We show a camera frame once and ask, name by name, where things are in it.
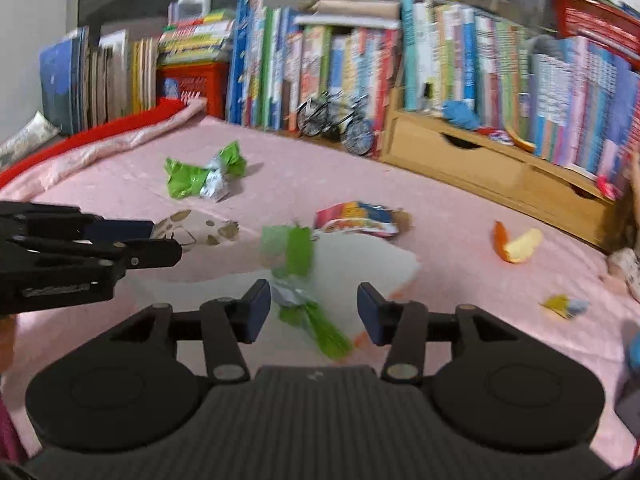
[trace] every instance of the stack of books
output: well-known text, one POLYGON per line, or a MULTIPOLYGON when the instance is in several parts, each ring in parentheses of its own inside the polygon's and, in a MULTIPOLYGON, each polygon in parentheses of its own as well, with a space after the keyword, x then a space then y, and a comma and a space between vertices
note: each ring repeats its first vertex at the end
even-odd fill
POLYGON ((156 106, 158 40, 130 43, 126 30, 89 45, 78 28, 40 53, 43 115, 63 135, 156 106))
POLYGON ((171 24, 160 37, 158 65, 228 62, 234 24, 233 13, 228 10, 171 24))
POLYGON ((559 44, 564 60, 532 56, 535 154, 591 180, 604 176, 622 192, 628 154, 640 141, 640 76, 588 38, 559 44))
POLYGON ((397 67, 398 20, 306 15, 293 7, 271 9, 264 0, 238 0, 236 19, 231 123, 295 132, 299 104, 308 99, 341 92, 349 105, 366 94, 366 115, 380 140, 397 67))
POLYGON ((442 0, 401 0, 404 108, 464 101, 485 126, 529 131, 525 29, 481 9, 442 0))

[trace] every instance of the green candy wrapper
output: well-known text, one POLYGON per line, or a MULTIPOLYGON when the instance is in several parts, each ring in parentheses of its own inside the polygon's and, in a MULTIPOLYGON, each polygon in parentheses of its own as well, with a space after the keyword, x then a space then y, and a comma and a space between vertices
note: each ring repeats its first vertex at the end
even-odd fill
POLYGON ((235 140, 220 150, 206 168, 167 158, 164 170, 169 175, 167 189, 171 198, 205 196, 220 200, 227 194, 224 175, 244 176, 246 159, 240 154, 240 145, 235 140))
POLYGON ((164 170, 169 175, 166 183, 169 196, 176 200, 181 200, 188 196, 198 196, 211 171, 185 164, 172 158, 165 160, 164 170))
POLYGON ((262 251, 270 260, 271 293, 280 305, 278 318, 303 328, 329 359, 339 361, 351 353, 353 345, 306 291, 305 278, 312 272, 311 229, 274 226, 262 229, 262 251))
POLYGON ((238 144, 237 140, 234 140, 234 142, 222 148, 218 153, 218 156, 225 164, 225 174, 231 176, 244 176, 246 160, 242 155, 240 155, 240 144, 238 144))

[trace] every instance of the wooden drawer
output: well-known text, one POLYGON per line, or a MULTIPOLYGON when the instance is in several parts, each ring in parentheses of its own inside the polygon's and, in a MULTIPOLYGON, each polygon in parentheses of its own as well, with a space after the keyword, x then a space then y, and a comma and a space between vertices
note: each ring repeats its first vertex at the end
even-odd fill
POLYGON ((528 166, 517 200, 538 210, 540 219, 592 244, 606 236, 611 204, 594 192, 583 190, 543 168, 528 166))
POLYGON ((391 158, 428 168, 433 178, 455 178, 503 194, 513 191, 526 169, 520 160, 403 118, 395 121, 388 148, 391 158))

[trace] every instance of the bicycle wheel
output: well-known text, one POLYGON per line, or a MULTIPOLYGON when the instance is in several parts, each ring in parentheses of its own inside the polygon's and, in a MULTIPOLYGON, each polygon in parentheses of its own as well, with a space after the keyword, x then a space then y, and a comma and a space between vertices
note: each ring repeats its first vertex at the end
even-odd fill
POLYGON ((307 137, 315 137, 322 131, 326 108, 316 114, 319 105, 307 100, 298 107, 296 124, 300 132, 307 137))
POLYGON ((342 134, 342 144, 353 155, 367 155, 373 148, 374 141, 371 122, 364 119, 352 120, 342 134))

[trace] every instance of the fruit peel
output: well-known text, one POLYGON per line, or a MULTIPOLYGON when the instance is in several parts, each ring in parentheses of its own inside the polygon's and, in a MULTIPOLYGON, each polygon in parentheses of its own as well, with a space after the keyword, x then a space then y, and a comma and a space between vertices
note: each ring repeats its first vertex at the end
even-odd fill
POLYGON ((494 226, 494 250, 501 259, 510 264, 521 264, 533 256, 542 243, 543 234, 540 229, 530 229, 513 241, 502 222, 496 221, 494 226))

